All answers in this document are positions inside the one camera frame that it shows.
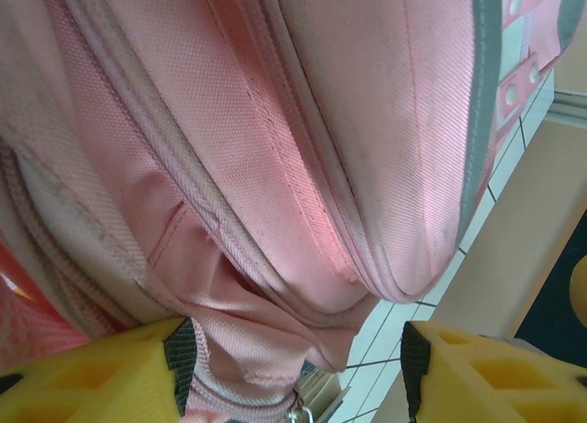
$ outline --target backpack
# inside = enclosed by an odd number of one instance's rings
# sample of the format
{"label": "backpack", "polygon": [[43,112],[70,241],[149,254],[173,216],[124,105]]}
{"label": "backpack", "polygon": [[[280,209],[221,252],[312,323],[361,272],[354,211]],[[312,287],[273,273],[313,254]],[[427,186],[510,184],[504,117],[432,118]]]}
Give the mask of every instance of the backpack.
{"label": "backpack", "polygon": [[186,421],[296,412],[434,286],[584,4],[0,0],[0,362],[186,316]]}

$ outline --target gray trim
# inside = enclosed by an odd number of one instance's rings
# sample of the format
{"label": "gray trim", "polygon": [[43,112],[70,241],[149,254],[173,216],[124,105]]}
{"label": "gray trim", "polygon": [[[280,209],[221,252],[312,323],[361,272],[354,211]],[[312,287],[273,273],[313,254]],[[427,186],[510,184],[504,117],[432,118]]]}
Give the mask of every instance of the gray trim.
{"label": "gray trim", "polygon": [[559,9],[559,42],[560,50],[569,47],[581,22],[585,0],[562,0]]}
{"label": "gray trim", "polygon": [[460,244],[475,212],[475,196],[489,147],[502,56],[502,0],[472,0],[472,13],[475,62],[457,244]]}

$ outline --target pink backpack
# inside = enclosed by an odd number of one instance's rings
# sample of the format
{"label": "pink backpack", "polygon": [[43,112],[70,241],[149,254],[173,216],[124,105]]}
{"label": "pink backpack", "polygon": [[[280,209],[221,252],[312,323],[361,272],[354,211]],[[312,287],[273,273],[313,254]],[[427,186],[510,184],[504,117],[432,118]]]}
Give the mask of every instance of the pink backpack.
{"label": "pink backpack", "polygon": [[186,420],[295,411],[443,273],[584,4],[0,0],[0,367],[183,315]]}

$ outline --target tiled floor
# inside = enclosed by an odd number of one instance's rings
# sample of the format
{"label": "tiled floor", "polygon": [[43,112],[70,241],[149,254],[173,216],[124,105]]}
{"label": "tiled floor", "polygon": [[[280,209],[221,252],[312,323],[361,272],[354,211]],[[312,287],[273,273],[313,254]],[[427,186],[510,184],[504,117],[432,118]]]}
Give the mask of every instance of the tiled floor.
{"label": "tiled floor", "polygon": [[353,342],[348,369],[340,375],[342,387],[350,386],[349,393],[331,423],[368,423],[387,390],[400,371],[399,339],[406,320],[428,320],[435,306],[449,287],[464,260],[467,251],[490,214],[495,200],[504,190],[512,171],[531,142],[537,127],[546,115],[554,96],[554,77],[551,74],[534,95],[528,108],[505,141],[495,159],[489,189],[482,198],[460,249],[437,286],[421,303],[394,305],[381,301],[365,322]]}

